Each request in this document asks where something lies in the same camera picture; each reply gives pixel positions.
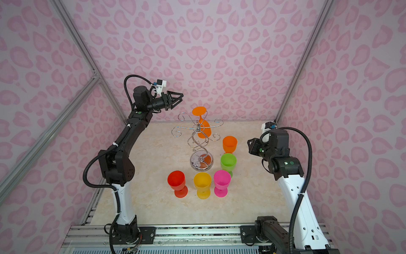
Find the wire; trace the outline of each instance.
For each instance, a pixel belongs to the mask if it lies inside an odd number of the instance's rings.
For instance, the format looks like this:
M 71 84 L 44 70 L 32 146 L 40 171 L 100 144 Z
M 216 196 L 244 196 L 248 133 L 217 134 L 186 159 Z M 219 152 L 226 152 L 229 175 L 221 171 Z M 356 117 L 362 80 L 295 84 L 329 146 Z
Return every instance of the wire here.
M 104 225 L 104 232 L 105 232 L 106 234 L 109 234 L 109 233 L 107 232 L 107 230 L 106 230 L 106 227 L 107 227 L 108 225 L 111 226 L 111 223 L 107 223 L 106 225 Z
M 259 137 L 259 141 L 260 141 L 263 145 L 265 145 L 266 143 L 262 141 L 262 138 L 265 137 L 265 135 L 269 134 L 269 132 L 270 132 L 270 131 L 267 130 L 266 132 L 262 133 L 262 135 Z
M 263 162 L 264 161 L 266 161 L 265 159 L 262 159 L 262 166 L 263 166 L 263 168 L 268 172 L 268 173 L 270 173 L 270 174 L 272 174 L 268 169 L 266 169 L 266 167 L 263 165 Z
M 139 243 L 138 243 L 138 245 L 137 245 L 137 248 L 140 247 L 142 240 L 143 240 L 143 235 L 140 233 L 140 241 L 139 241 Z
M 152 96 L 152 98 L 156 98 L 156 96 L 157 96 L 157 92 L 156 92 L 156 87 L 154 86 L 154 85 L 152 85 L 151 86 L 151 88 L 149 89 L 149 92 L 151 93 L 151 95 L 152 95 L 152 91 L 155 89 L 155 94 Z
M 272 245 L 271 245 L 271 254 L 274 254 L 277 251 L 278 251 L 278 249 L 277 249 L 276 245 L 274 243 L 272 243 Z
M 247 237 L 255 237 L 255 235 L 252 235 L 252 234 L 246 235 L 246 236 L 244 237 L 244 241 L 245 241 L 245 239 L 246 239 Z M 251 244 L 245 243 L 245 245 L 247 245 L 247 246 L 254 246 L 254 244 L 255 244 L 255 243 L 251 243 Z
M 305 195 L 307 186 L 309 185 L 310 182 L 310 177 L 311 177 L 311 165 L 312 165 L 312 149 L 311 149 L 311 143 L 310 140 L 308 139 L 308 137 L 300 130 L 296 129 L 296 128 L 292 128 L 292 127 L 282 127 L 279 128 L 282 130 L 293 130 L 296 131 L 297 133 L 299 133 L 300 135 L 302 135 L 302 137 L 306 140 L 307 143 L 307 147 L 309 150 L 309 160 L 307 162 L 307 173 L 306 173 L 306 179 L 304 180 L 302 189 L 300 190 L 300 194 L 298 196 L 298 200 L 296 201 L 295 207 L 293 209 L 292 212 L 292 216 L 290 217 L 290 223 L 289 223 L 289 254 L 293 254 L 293 230 L 295 227 L 295 221 L 296 221 L 296 217 L 298 215 L 298 211 L 299 211 L 299 207 L 300 204 L 302 203 L 302 199 L 303 196 Z
M 147 79 L 144 78 L 144 77 L 141 77 L 140 75 L 132 74 L 132 75 L 128 75 L 127 77 L 125 77 L 125 79 L 124 79 L 124 90 L 125 90 L 125 94 L 127 95 L 128 100 L 129 100 L 129 102 L 130 102 L 131 110 L 134 110 L 134 105 L 132 104 L 131 97 L 130 97 L 130 95 L 129 95 L 129 93 L 128 93 L 128 90 L 127 90 L 127 80 L 128 80 L 129 78 L 133 78 L 133 77 L 135 77 L 135 78 L 141 78 L 141 79 L 145 80 L 147 83 L 149 83 L 150 85 L 152 85 L 152 83 L 151 83 L 149 80 L 147 80 Z
M 131 127 L 130 125 L 127 125 L 125 127 L 125 132 L 122 132 L 122 134 L 117 138 L 117 140 L 115 141 L 116 144 L 120 144 L 124 140 L 125 136 L 130 131 L 130 127 Z M 112 152 L 115 148 L 116 148 L 116 146 L 112 145 L 109 149 L 99 153 L 95 158 L 93 158 L 91 161 L 89 161 L 89 163 L 87 164 L 87 166 L 83 170 L 83 182 L 84 182 L 84 184 L 86 184 L 87 186 L 89 186 L 91 188 L 110 188 L 110 189 L 112 189 L 114 191 L 114 195 L 116 196 L 117 215 L 114 218 L 113 222 L 111 223 L 110 231 L 109 231 L 109 244 L 110 244 L 110 250 L 111 250 L 112 254 L 116 254 L 116 252 L 114 251 L 114 247 L 113 247 L 113 227 L 114 227 L 115 223 L 117 222 L 117 219 L 119 218 L 120 211 L 121 211 L 119 193 L 117 191 L 117 188 L 114 187 L 113 185 L 95 185 L 93 183 L 90 183 L 89 180 L 87 179 L 87 173 L 89 172 L 89 169 L 93 165 L 93 163 L 95 163 L 100 157 L 103 157 L 104 155 Z

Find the curly metal hook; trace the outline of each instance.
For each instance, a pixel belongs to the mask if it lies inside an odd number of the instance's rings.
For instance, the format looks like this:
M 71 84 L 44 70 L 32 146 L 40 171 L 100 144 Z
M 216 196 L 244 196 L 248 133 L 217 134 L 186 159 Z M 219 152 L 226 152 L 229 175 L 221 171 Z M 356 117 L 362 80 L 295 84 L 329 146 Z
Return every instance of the curly metal hook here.
M 218 141 L 218 140 L 220 140 L 220 135 L 219 134 L 217 134 L 217 133 L 213 133 L 213 138 L 214 139 L 211 139 L 211 138 L 209 138 L 207 135 L 206 135 L 206 133 L 204 133 L 204 132 L 202 132 L 203 133 L 203 135 L 207 138 L 207 139 L 209 139 L 209 140 L 211 140 L 211 141 Z
M 217 119 L 214 120 L 214 122 L 217 123 L 217 124 L 220 123 L 220 121 L 221 121 L 221 124 L 219 124 L 219 125 L 216 125 L 216 126 L 209 126 L 209 127 L 203 127 L 203 128 L 204 128 L 204 129 L 208 129 L 208 128 L 214 128 L 214 127 L 222 126 L 222 125 L 224 124 L 223 120 L 221 120 L 221 119 L 219 119 L 219 118 L 217 118 Z
M 183 114 L 187 114 L 188 117 L 190 118 L 190 120 L 193 121 L 193 119 L 190 117 L 190 115 L 189 115 L 188 113 L 186 113 L 186 112 L 182 112 L 182 113 L 179 113 L 179 114 L 178 114 L 178 119 L 179 119 L 179 121 L 185 121 L 185 117 L 183 116 Z
M 194 130 L 194 128 L 186 128 L 186 127 L 176 126 L 176 127 L 174 127 L 174 128 L 171 130 L 171 133 L 172 133 L 172 135 L 173 135 L 174 137 L 180 137 L 180 136 L 182 135 L 182 132 L 180 132 L 180 131 L 178 131 L 178 130 L 176 130 L 175 132 L 179 133 L 179 135 L 173 134 L 173 130 L 174 130 L 175 128 Z

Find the glass base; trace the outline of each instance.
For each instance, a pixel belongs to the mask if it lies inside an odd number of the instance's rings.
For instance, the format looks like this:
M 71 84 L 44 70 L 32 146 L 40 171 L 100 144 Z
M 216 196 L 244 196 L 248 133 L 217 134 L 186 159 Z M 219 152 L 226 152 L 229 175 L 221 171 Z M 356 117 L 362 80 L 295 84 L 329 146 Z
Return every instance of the glass base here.
M 211 153 L 205 150 L 197 150 L 195 153 L 190 157 L 190 165 L 194 170 L 204 172 L 213 166 L 213 155 Z
M 227 193 L 228 189 L 219 190 L 217 187 L 214 188 L 214 194 L 219 198 L 224 198 L 225 196 L 227 196 Z
M 200 199 L 206 199 L 206 198 L 210 197 L 210 190 L 207 190 L 207 191 L 197 191 L 197 196 L 198 196 Z
M 180 191 L 175 191 L 175 196 L 178 198 L 184 198 L 188 194 L 188 188 L 185 186 Z

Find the aluminum frame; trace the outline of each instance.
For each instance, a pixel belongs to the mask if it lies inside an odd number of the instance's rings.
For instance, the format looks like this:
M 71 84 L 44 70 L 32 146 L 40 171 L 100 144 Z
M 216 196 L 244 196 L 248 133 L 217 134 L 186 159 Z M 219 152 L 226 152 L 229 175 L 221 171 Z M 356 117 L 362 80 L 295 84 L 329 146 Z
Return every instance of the aluminum frame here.
M 117 254 L 128 254 L 127 250 L 114 247 Z M 61 248 L 59 254 L 111 254 L 109 247 Z M 136 254 L 262 254 L 259 246 L 140 246 Z
M 75 24 L 73 23 L 71 16 L 66 10 L 65 5 L 62 3 L 61 0 L 50 0 L 50 2 L 54 6 L 55 11 L 57 12 L 73 41 L 77 45 L 79 51 L 82 53 L 82 56 L 85 59 L 87 65 L 92 70 L 93 77 L 90 78 L 88 83 L 77 94 L 74 100 L 65 107 L 65 109 L 58 116 L 57 120 L 52 123 L 52 125 L 49 126 L 48 129 L 38 138 L 35 145 L 30 149 L 27 155 L 17 165 L 14 166 L 10 174 L 0 184 L 0 205 L 22 180 L 25 174 L 32 167 L 33 163 L 43 154 L 48 145 L 63 129 L 65 124 L 71 119 L 73 114 L 86 100 L 97 83 L 103 89 L 104 93 L 107 96 L 107 99 L 110 101 L 112 107 L 117 112 L 119 117 L 124 123 L 127 123 L 127 117 L 125 116 L 120 104 L 117 102 L 116 98 L 108 87 L 102 73 L 98 69 L 96 62 L 92 58 L 90 51 L 87 49 L 82 37 L 76 29 Z
M 285 94 L 285 97 L 283 98 L 281 108 L 279 109 L 279 111 L 276 115 L 276 118 L 274 121 L 274 123 L 276 123 L 276 124 L 279 124 L 279 121 L 281 120 L 281 118 L 288 106 L 288 102 L 292 96 L 292 91 L 298 84 L 299 77 L 302 75 L 305 65 L 311 57 L 311 53 L 312 53 L 313 49 L 315 48 L 317 41 L 319 40 L 320 35 L 323 32 L 324 27 L 326 26 L 327 20 L 331 14 L 331 11 L 334 9 L 335 3 L 336 3 L 336 0 L 326 0 L 323 4 L 322 11 L 319 14 L 319 17 L 316 21 L 313 31 L 311 32 L 309 41 L 307 42 L 307 45 L 304 49 L 302 57 L 300 58 L 298 67 L 295 70 L 293 78 L 289 84 L 289 88 Z
M 57 12 L 58 16 L 62 20 L 62 23 L 65 25 L 65 28 L 68 30 L 69 34 L 71 35 L 72 39 L 75 41 L 76 45 L 78 46 L 79 51 L 82 53 L 83 58 L 85 59 L 87 65 L 93 71 L 95 75 L 98 75 L 101 80 L 101 88 L 103 89 L 104 93 L 107 95 L 108 100 L 110 101 L 111 105 L 113 106 L 114 110 L 120 116 L 123 122 L 127 123 L 127 117 L 125 116 L 123 109 L 121 108 L 120 104 L 114 97 L 113 93 L 111 92 L 110 88 L 107 85 L 105 78 L 103 77 L 102 72 L 99 70 L 96 62 L 94 61 L 92 55 L 90 54 L 89 49 L 86 47 L 82 36 L 76 29 L 76 26 L 66 9 L 66 6 L 62 2 L 62 0 L 50 0 L 52 5 L 54 6 L 55 11 Z
M 106 184 L 106 180 L 101 176 L 97 184 L 98 185 Z M 80 219 L 79 225 L 82 226 L 86 225 L 88 223 L 88 218 L 90 217 L 91 219 L 93 217 L 93 214 L 96 211 L 97 203 L 99 202 L 102 193 L 103 193 L 102 188 L 98 188 L 96 189 L 95 192 L 93 192 L 92 198 L 90 199 L 90 202 L 86 206 L 86 210 L 84 211 L 82 218 Z
M 0 205 L 4 202 L 7 196 L 19 184 L 23 177 L 31 169 L 35 161 L 44 153 L 49 144 L 64 128 L 66 123 L 72 118 L 77 109 L 91 94 L 97 84 L 100 84 L 98 75 L 95 75 L 84 86 L 80 93 L 68 104 L 68 106 L 60 113 L 58 119 L 37 139 L 35 145 L 27 153 L 27 155 L 11 170 L 10 174 L 0 184 Z
M 174 225 L 139 225 L 139 227 L 156 227 L 155 239 L 152 245 L 156 246 L 245 246 L 241 242 L 240 226 L 253 226 L 253 223 L 235 224 L 174 224 Z M 289 230 L 289 222 L 280 225 Z M 62 244 L 61 249 L 73 250 L 77 247 L 103 247 L 108 246 L 108 235 L 104 226 L 72 226 Z M 324 223 L 320 229 L 334 248 L 331 236 Z M 270 243 L 256 243 L 255 245 L 269 245 Z M 115 245 L 114 247 L 130 247 L 132 245 Z

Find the robotic arm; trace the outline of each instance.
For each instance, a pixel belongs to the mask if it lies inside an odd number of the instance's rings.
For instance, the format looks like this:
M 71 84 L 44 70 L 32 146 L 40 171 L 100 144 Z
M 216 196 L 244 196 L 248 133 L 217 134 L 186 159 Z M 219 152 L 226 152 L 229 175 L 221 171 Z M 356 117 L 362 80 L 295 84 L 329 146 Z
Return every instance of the robotic arm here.
M 300 161 L 289 156 L 289 135 L 285 129 L 299 132 L 308 143 L 310 163 L 306 179 Z M 339 254 L 337 249 L 330 248 L 324 237 L 306 192 L 311 174 L 311 145 L 306 135 L 295 128 L 276 129 L 275 123 L 268 122 L 263 125 L 259 139 L 248 140 L 248 150 L 250 154 L 263 158 L 262 165 L 264 161 L 268 162 L 266 170 L 274 175 L 292 214 L 289 233 L 275 217 L 258 217 L 255 221 L 256 239 L 271 241 L 282 254 Z
M 128 94 L 126 84 L 128 78 L 131 77 L 142 78 L 152 85 L 149 90 L 145 86 L 134 88 L 134 103 L 132 103 Z M 145 239 L 146 237 L 142 239 L 140 229 L 137 226 L 137 217 L 132 208 L 129 181 L 134 177 L 135 168 L 128 156 L 138 136 L 148 126 L 152 114 L 159 113 L 162 109 L 166 111 L 173 109 L 182 102 L 182 93 L 168 91 L 165 94 L 162 92 L 164 86 L 166 86 L 166 81 L 164 80 L 157 80 L 157 82 L 152 84 L 144 77 L 138 75 L 129 75 L 125 78 L 124 88 L 132 109 L 127 120 L 128 125 L 107 150 L 100 150 L 99 154 L 90 161 L 83 172 L 83 181 L 87 186 L 112 189 L 114 204 L 117 210 L 109 232 L 112 253 L 115 253 L 113 244 L 148 243 Z M 87 172 L 97 159 L 100 163 L 102 176 L 106 179 L 108 185 L 94 185 L 87 180 Z

